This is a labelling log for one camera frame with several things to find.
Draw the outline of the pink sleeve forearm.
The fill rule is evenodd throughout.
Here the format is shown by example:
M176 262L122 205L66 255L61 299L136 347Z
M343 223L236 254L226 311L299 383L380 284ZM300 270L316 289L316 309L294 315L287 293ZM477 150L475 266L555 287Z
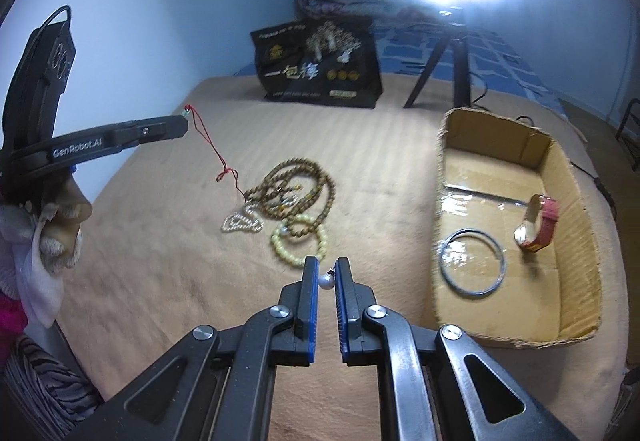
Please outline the pink sleeve forearm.
M0 362L6 363L16 339L23 334L28 319L19 300L0 297Z

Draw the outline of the left gloved hand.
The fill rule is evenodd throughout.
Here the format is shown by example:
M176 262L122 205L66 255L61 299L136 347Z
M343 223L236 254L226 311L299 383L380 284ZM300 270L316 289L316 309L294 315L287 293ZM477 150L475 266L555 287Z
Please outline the left gloved hand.
M40 206L1 206L1 293L20 302L29 323L49 328L58 317L64 272L78 264L91 214L71 174L44 183Z

